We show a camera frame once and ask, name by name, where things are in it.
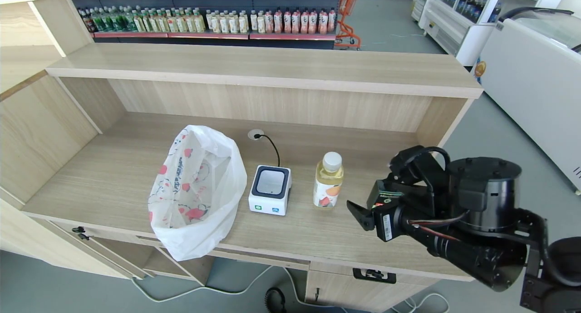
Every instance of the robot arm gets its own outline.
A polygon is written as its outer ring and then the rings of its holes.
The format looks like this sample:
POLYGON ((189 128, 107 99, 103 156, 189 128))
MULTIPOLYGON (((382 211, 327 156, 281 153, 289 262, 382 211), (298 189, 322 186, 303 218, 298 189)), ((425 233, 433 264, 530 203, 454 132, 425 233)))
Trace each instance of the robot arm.
POLYGON ((347 201, 364 230, 375 229, 383 241, 410 236, 496 292, 526 266, 522 307, 581 312, 581 237, 548 245, 544 218, 517 208, 520 166, 487 157, 450 162, 441 148, 415 146, 389 167, 367 207, 347 201), (430 152, 444 156, 444 169, 430 152))

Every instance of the white bottle cap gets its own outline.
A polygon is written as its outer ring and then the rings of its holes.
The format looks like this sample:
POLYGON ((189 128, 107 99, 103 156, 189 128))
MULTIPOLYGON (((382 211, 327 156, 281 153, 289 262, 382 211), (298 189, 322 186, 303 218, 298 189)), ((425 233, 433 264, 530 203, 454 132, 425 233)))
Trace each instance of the white bottle cap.
POLYGON ((341 168, 343 164, 343 158, 337 152, 327 152, 323 157, 323 167, 328 172, 335 172, 341 168))

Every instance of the refrigerator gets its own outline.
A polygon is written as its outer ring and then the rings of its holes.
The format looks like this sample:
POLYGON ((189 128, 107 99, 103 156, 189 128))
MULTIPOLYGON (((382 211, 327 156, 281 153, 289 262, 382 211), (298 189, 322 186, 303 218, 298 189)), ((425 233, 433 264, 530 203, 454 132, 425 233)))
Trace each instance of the refrigerator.
POLYGON ((503 14, 519 7, 556 8, 561 0, 425 0, 416 1, 415 17, 421 9, 419 27, 464 66, 474 63, 495 23, 503 14))
POLYGON ((472 73, 581 195, 581 18, 572 14, 530 7, 507 13, 472 73))

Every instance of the chest freezer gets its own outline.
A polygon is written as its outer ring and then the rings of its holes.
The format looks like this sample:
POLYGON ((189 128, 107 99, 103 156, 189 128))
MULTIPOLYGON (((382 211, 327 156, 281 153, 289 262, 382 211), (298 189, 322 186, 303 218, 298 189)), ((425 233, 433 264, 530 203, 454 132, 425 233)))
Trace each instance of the chest freezer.
POLYGON ((538 8, 507 13, 472 73, 581 189, 581 19, 572 14, 538 8))

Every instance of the white wall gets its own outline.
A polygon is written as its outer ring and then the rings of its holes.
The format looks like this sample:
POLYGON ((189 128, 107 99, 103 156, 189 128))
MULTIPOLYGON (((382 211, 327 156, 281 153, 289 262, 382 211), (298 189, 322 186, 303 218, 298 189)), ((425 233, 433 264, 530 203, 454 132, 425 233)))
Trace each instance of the white wall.
POLYGON ((581 15, 581 0, 561 0, 557 8, 571 10, 575 14, 581 15))

